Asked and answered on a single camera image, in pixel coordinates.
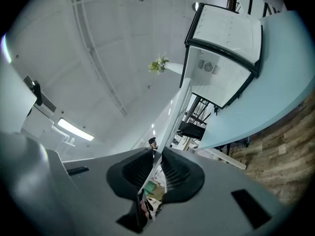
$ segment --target wooden floor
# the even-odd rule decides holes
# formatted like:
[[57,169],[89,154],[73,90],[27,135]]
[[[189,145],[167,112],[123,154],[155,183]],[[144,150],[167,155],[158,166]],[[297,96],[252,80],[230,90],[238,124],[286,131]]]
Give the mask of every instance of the wooden floor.
[[248,176],[282,203],[298,201],[315,173],[315,90],[288,115],[252,135],[248,148],[233,146],[230,156],[247,165]]

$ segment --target fluorescent light fixture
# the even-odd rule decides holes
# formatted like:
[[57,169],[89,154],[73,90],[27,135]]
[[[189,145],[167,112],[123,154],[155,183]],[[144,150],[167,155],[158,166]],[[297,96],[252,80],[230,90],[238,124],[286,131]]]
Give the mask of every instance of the fluorescent light fixture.
[[11,63],[11,62],[12,62],[12,59],[11,59],[11,57],[10,57],[8,48],[7,48],[7,46],[6,46],[5,35],[3,35],[2,40],[1,40],[1,50],[2,50],[2,52],[3,52],[3,55],[4,55],[5,58],[6,58],[6,61],[7,61],[8,63]]
[[92,141],[94,139],[94,136],[90,136],[89,134],[81,131],[80,129],[76,128],[75,126],[71,125],[69,122],[67,122],[65,119],[60,119],[58,121],[58,125],[62,128],[64,128],[65,130],[85,139],[88,141]]

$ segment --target light blue counter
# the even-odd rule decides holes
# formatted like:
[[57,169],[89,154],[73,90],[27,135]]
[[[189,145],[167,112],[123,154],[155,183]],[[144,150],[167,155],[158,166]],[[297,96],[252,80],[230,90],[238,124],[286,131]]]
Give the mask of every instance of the light blue counter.
[[261,19],[261,73],[240,99],[208,120],[199,148],[250,136],[288,114],[315,86],[315,46],[294,11]]

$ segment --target ceiling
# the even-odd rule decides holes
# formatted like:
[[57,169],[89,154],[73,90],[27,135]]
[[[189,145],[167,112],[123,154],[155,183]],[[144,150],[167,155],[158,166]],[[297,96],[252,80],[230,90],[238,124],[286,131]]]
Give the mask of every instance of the ceiling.
[[[209,2],[31,0],[7,33],[12,65],[39,81],[55,123],[95,136],[100,154],[130,149],[179,90],[180,75],[148,65],[164,53],[184,62],[196,1]],[[70,153],[86,157],[93,144],[75,138]]]

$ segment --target rectangular hole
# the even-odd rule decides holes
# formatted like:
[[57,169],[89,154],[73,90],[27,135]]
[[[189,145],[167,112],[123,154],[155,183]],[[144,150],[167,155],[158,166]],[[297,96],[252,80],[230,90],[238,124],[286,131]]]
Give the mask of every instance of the rectangular hole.
[[233,191],[231,194],[254,229],[271,219],[269,214],[246,190]]
[[69,174],[69,176],[73,176],[73,175],[80,174],[80,173],[83,173],[83,172],[89,171],[89,170],[90,169],[87,168],[86,166],[82,166],[82,167],[67,170],[67,173]]

